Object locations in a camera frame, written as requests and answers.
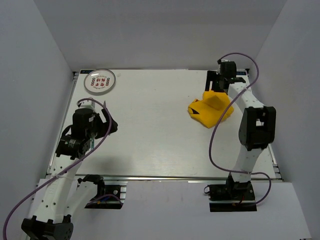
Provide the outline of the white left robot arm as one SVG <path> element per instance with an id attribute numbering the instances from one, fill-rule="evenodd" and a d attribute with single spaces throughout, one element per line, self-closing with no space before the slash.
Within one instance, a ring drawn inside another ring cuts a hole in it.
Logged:
<path id="1" fill-rule="evenodd" d="M 118 130 L 106 103 L 83 98 L 77 103 L 72 123 L 61 133 L 51 177 L 37 190 L 44 195 L 32 217 L 21 229 L 31 240 L 69 240 L 77 213 L 87 205 L 108 198 L 105 181 L 98 174 L 76 179 L 82 162 Z"/>

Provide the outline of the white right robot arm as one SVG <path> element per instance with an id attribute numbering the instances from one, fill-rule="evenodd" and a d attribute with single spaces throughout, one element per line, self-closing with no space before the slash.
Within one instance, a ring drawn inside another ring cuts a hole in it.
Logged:
<path id="1" fill-rule="evenodd" d="M 237 161 L 233 169 L 228 170 L 226 195 L 236 200 L 251 185 L 254 166 L 264 149 L 275 139 L 276 109 L 265 106 L 253 94 L 251 84 L 243 77 L 237 77 L 237 66 L 234 61 L 217 61 L 219 70 L 212 73 L 213 79 L 206 81 L 206 90 L 226 93 L 232 98 L 227 106 L 230 109 L 236 104 L 242 112 L 238 130 L 241 144 Z"/>

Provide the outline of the yellow Pikachu cloth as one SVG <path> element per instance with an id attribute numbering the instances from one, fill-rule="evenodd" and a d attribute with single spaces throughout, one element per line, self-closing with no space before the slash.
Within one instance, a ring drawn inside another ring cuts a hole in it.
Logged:
<path id="1" fill-rule="evenodd" d="M 230 103 L 225 92 L 209 90 L 203 92 L 202 100 L 195 99 L 190 103 L 187 110 L 192 119 L 210 129 L 218 123 Z"/>

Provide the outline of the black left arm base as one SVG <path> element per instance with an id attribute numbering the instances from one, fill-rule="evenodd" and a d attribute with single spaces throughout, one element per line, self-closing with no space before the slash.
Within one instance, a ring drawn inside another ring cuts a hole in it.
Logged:
<path id="1" fill-rule="evenodd" d="M 127 186 L 124 183 L 110 183 L 97 174 L 87 174 L 78 178 L 81 183 L 90 182 L 95 185 L 96 195 L 86 204 L 86 209 L 120 210 L 124 204 Z"/>

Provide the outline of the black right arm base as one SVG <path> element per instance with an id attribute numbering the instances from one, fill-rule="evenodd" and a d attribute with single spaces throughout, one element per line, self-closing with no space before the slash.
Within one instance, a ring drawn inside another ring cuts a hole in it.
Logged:
<path id="1" fill-rule="evenodd" d="M 225 184 L 210 184 L 203 192 L 209 198 L 211 213 L 256 212 L 257 204 L 253 187 L 229 193 Z"/>

